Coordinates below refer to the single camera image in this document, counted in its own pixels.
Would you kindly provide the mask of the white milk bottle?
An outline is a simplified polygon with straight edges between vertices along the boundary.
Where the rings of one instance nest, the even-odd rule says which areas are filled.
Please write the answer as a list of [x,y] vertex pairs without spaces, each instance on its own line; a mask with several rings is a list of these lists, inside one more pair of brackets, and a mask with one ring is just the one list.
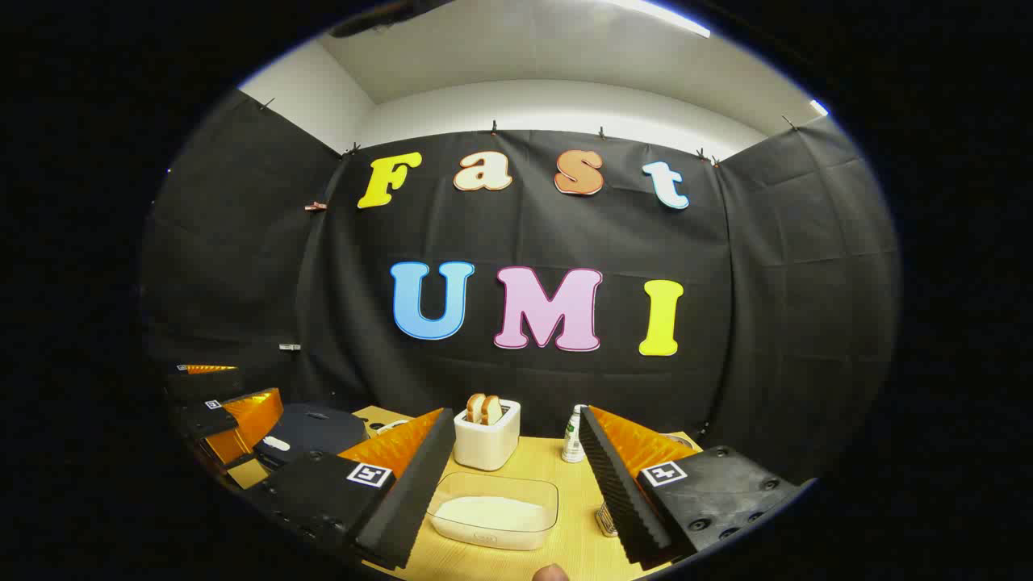
[[566,423],[561,459],[568,463],[580,463],[584,460],[583,446],[580,442],[580,421],[585,407],[584,404],[573,406]]

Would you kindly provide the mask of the white toaster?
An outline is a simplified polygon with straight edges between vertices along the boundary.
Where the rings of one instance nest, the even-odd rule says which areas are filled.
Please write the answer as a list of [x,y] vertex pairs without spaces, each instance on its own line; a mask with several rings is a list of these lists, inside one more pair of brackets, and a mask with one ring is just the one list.
[[509,460],[521,435],[521,404],[501,400],[503,415],[493,425],[465,420],[466,411],[453,416],[453,460],[460,466],[495,471]]

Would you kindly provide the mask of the clear box of rice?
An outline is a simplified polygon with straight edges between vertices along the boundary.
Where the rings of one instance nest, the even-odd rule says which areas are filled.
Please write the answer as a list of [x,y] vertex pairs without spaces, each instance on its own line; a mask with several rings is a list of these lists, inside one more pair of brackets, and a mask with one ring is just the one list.
[[440,536],[500,550],[533,551],[558,522],[558,488],[542,479],[451,472],[427,510]]

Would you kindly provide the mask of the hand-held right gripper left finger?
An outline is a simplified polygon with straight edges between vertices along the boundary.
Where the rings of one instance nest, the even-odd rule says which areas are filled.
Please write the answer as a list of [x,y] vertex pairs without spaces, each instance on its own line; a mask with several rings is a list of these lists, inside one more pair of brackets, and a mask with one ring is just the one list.
[[307,454],[262,482],[262,514],[343,558],[408,565],[453,452],[453,412],[438,408],[336,454]]

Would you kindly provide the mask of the dark grey rice cooker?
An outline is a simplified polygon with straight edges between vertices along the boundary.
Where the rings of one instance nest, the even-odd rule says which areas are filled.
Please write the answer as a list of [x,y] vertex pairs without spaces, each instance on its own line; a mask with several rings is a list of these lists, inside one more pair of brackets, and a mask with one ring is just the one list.
[[336,455],[366,439],[366,424],[358,416],[293,403],[284,406],[274,427],[254,446],[254,453],[269,470],[279,470],[312,452]]

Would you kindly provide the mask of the black backdrop cloth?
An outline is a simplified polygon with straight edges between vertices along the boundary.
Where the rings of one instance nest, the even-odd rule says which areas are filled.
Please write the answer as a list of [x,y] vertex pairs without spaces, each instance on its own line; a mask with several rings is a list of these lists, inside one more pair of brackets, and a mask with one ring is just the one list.
[[240,91],[174,162],[140,277],[165,364],[346,411],[496,393],[529,437],[589,403],[797,481],[855,437],[899,310],[888,207],[829,120],[718,165],[552,130],[338,156]]

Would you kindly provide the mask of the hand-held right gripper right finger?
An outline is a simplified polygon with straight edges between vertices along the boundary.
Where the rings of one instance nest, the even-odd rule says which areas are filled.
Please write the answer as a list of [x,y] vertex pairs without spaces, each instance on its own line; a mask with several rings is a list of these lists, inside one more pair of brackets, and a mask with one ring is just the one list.
[[726,445],[695,451],[596,406],[580,409],[580,445],[628,560],[701,558],[752,533],[815,485],[768,470]]

